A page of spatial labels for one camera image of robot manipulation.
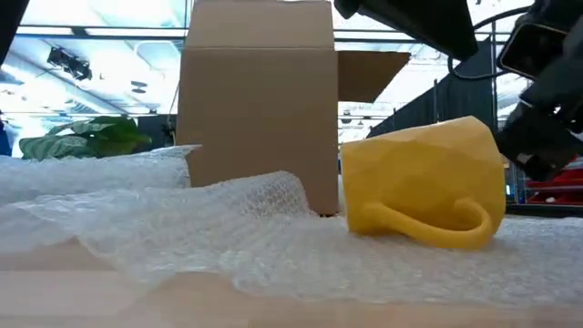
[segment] cardboard box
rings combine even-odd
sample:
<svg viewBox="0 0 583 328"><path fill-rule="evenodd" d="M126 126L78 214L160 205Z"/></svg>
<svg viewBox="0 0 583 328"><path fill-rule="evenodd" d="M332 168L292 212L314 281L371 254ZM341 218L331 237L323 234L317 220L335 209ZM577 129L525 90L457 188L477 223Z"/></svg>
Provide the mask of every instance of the cardboard box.
<svg viewBox="0 0 583 328"><path fill-rule="evenodd" d="M338 101L373 102L409 54L335 52L324 1L201 1L182 52L179 144L193 186L287 170L338 210Z"/></svg>

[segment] plastic wrap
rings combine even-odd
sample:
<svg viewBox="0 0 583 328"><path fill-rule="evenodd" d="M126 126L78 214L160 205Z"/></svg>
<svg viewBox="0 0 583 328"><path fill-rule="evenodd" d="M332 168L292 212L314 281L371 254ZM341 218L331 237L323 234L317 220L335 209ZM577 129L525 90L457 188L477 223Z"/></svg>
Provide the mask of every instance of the plastic wrap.
<svg viewBox="0 0 583 328"><path fill-rule="evenodd" d="M59 224L40 220L15 205L0 206L0 253L30 251L66 241L75 235Z"/></svg>
<svg viewBox="0 0 583 328"><path fill-rule="evenodd" d="M185 157L194 148L179 146L104 159L2 159L0 205L43 195L189 187Z"/></svg>
<svg viewBox="0 0 583 328"><path fill-rule="evenodd" d="M283 172L197 189L44 197L13 209L54 222L150 286L176 272L217 272L245 292L312 300L583 299L583 220L506 220L494 242L476 252L396 235L359 238L347 233L344 218L312 213L301 183Z"/></svg>

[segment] table surface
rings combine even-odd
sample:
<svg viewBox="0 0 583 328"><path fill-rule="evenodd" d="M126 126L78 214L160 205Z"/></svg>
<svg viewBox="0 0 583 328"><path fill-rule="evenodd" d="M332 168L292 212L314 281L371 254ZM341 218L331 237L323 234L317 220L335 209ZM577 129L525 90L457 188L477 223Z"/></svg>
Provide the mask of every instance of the table surface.
<svg viewBox="0 0 583 328"><path fill-rule="evenodd" d="M301 302L254 297L212 274L142 291L76 241L0 254L0 327L583 327L577 308Z"/></svg>

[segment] warehouse ceiling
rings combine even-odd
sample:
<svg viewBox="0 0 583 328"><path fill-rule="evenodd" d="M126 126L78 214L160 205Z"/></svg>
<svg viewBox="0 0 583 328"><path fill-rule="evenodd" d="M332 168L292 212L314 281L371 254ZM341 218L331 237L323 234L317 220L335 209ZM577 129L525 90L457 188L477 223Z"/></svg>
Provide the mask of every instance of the warehouse ceiling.
<svg viewBox="0 0 583 328"><path fill-rule="evenodd" d="M468 0L475 22L530 3ZM2 66L0 108L38 115L176 113L180 52L191 7L191 0L31 0ZM413 55L376 104L350 104L352 116L391 115L394 108L419 96L447 73L445 57L431 47L415 44L408 36L363 16L344 20L332 11L332 17L339 49ZM513 24L513 19L502 21L498 31L509 32ZM88 62L91 80L75 80L47 63L52 48ZM505 92L501 97L511 101L523 85L498 89ZM347 106L340 106L340 115ZM346 128L365 131L377 121L355 120Z"/></svg>

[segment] plant leaf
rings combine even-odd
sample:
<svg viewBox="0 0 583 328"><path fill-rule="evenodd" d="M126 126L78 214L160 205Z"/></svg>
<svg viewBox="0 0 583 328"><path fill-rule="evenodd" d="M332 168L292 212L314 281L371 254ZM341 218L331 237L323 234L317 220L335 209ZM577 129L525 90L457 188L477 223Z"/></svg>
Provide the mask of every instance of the plant leaf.
<svg viewBox="0 0 583 328"><path fill-rule="evenodd" d="M80 135L85 133L97 132L112 125L113 123L93 123L92 121L89 120L83 120L51 128L48 131L47 135L56 135L59 132L62 132L68 128L70 128L73 131L73 133Z"/></svg>
<svg viewBox="0 0 583 328"><path fill-rule="evenodd" d="M95 156L87 146L85 138L76 136L47 135L40 138L23 138L19 142L25 159L62 159L68 156L77 158Z"/></svg>
<svg viewBox="0 0 583 328"><path fill-rule="evenodd" d="M138 126L132 118L99 117L91 123L111 124L88 139L89 147L94 149L99 157L127 155L140 143L151 142L148 136L139 133Z"/></svg>

